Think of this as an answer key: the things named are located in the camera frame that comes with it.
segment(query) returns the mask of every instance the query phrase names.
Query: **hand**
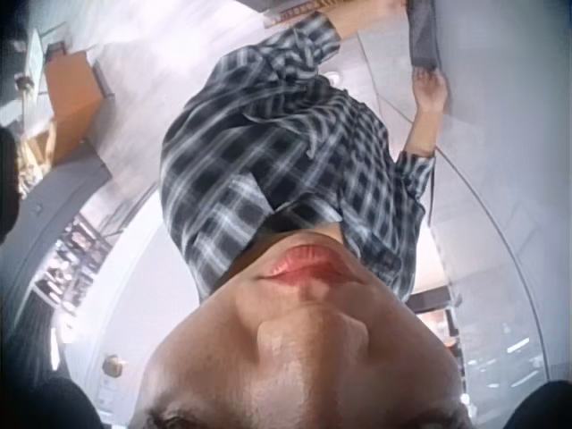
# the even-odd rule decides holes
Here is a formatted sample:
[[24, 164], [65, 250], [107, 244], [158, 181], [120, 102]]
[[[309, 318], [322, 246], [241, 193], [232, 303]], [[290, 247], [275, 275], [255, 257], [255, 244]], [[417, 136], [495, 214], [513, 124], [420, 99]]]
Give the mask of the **hand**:
[[439, 70], [413, 69], [413, 95], [417, 110], [423, 113], [442, 113], [447, 102], [447, 81]]

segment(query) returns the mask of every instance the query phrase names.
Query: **skin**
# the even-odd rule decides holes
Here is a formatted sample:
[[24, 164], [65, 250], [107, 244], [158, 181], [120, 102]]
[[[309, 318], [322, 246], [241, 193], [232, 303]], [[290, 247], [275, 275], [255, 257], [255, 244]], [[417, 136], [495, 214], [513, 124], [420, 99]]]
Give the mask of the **skin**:
[[[328, 16], [347, 37], [372, 15], [400, 11], [397, 4], [359, 0]], [[414, 71], [413, 89], [417, 115], [405, 150], [432, 156], [445, 79]], [[302, 259], [312, 261], [316, 248], [332, 257], [297, 272], [296, 284], [268, 278], [299, 246]], [[157, 348], [133, 427], [160, 416], [191, 427], [399, 428], [462, 407], [453, 356], [344, 247], [337, 223], [258, 242], [223, 283]]]

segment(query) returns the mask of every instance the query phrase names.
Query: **shirt sleeve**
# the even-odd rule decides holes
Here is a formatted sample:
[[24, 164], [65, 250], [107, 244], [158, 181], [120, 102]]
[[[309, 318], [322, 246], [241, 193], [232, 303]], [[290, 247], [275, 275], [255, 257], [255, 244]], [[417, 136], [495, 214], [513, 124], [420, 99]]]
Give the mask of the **shirt sleeve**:
[[311, 80], [317, 75], [318, 65], [338, 52], [340, 42], [330, 21], [314, 13], [258, 45], [225, 55], [215, 66], [205, 90]]
[[403, 151], [395, 167], [405, 183], [408, 194], [419, 201], [425, 192], [431, 172], [435, 168], [435, 157], [423, 158]]

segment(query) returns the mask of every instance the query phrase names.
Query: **fingers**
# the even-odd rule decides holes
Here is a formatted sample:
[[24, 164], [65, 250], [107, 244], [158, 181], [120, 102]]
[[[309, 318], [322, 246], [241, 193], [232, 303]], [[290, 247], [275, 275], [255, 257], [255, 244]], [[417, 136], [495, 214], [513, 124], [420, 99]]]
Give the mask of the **fingers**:
[[439, 85], [444, 85], [446, 83], [445, 76], [441, 70], [428, 70], [424, 67], [413, 68], [413, 79], [424, 83], [434, 82]]

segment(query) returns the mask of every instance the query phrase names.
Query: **plaid shirt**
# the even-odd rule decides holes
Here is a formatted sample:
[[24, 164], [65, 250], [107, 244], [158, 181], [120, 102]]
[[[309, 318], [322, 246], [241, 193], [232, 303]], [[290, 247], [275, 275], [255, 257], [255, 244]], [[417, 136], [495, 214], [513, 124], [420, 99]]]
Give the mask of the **plaid shirt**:
[[215, 66], [168, 130], [164, 220], [211, 295], [261, 231], [339, 222], [348, 249], [401, 298], [415, 279], [434, 158], [391, 159], [386, 128], [318, 65], [340, 38], [321, 14]]

